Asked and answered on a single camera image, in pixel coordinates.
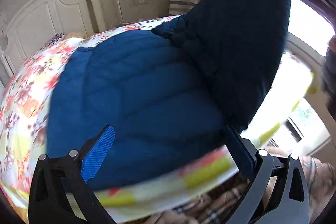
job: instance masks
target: wall socket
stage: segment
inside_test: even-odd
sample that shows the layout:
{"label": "wall socket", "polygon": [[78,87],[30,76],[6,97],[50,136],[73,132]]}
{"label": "wall socket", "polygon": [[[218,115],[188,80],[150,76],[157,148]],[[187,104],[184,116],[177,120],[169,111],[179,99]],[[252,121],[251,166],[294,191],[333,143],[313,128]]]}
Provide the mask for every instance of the wall socket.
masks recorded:
{"label": "wall socket", "polygon": [[141,4],[147,4],[147,0],[132,0],[132,5],[136,6],[136,5],[141,5]]}

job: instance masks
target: bedsheet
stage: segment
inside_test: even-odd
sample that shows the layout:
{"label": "bedsheet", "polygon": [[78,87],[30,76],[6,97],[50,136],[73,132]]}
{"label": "bedsheet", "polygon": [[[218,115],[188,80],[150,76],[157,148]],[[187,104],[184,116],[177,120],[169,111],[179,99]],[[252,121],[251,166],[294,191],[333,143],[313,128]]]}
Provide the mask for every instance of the bedsheet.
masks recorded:
{"label": "bedsheet", "polygon": [[[95,47],[121,32],[150,30],[173,18],[149,20],[86,39],[58,42],[28,58],[12,77],[0,106],[0,187],[24,221],[28,221],[29,190],[36,161],[46,151],[51,95],[71,54],[78,47]],[[271,91],[242,136],[257,148],[264,146],[295,109],[311,81],[310,69],[285,52]],[[169,174],[95,194],[116,221],[125,222],[185,203],[236,172],[224,146]],[[80,215],[73,197],[69,194],[68,198]]]}

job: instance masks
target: headboard panel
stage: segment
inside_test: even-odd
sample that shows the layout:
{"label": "headboard panel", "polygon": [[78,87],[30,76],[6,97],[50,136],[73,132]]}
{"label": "headboard panel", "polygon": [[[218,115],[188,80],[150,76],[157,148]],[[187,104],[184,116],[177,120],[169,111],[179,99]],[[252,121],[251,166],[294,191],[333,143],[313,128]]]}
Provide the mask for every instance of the headboard panel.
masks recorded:
{"label": "headboard panel", "polygon": [[[94,18],[90,17],[91,1]],[[8,24],[7,47],[0,50],[9,75],[58,33],[81,31],[87,36],[106,31],[100,0],[30,0]]]}

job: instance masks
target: silver screw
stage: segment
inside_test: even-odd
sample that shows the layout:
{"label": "silver screw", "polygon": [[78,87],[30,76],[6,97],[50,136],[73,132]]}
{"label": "silver screw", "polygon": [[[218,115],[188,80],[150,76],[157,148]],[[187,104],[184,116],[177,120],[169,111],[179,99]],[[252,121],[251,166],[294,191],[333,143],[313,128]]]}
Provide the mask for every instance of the silver screw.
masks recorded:
{"label": "silver screw", "polygon": [[69,156],[70,157],[76,157],[78,155],[78,151],[77,150],[71,150],[70,152],[69,152]]}
{"label": "silver screw", "polygon": [[45,160],[46,157],[47,157],[46,154],[42,154],[42,155],[39,156],[39,160]]}
{"label": "silver screw", "polygon": [[293,160],[298,160],[299,159],[299,156],[295,155],[295,154],[291,154],[291,157],[292,157]]}
{"label": "silver screw", "polygon": [[268,152],[265,149],[260,149],[258,153],[262,157],[266,157],[268,155]]}

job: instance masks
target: blue gripper pad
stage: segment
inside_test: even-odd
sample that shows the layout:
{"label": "blue gripper pad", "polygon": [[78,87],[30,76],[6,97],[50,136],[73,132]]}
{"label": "blue gripper pad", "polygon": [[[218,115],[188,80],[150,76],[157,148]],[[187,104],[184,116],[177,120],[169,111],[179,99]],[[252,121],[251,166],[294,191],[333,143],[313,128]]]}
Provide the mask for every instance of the blue gripper pad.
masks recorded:
{"label": "blue gripper pad", "polygon": [[95,177],[107,153],[111,149],[115,138],[114,128],[108,126],[86,154],[82,161],[81,171],[85,182]]}

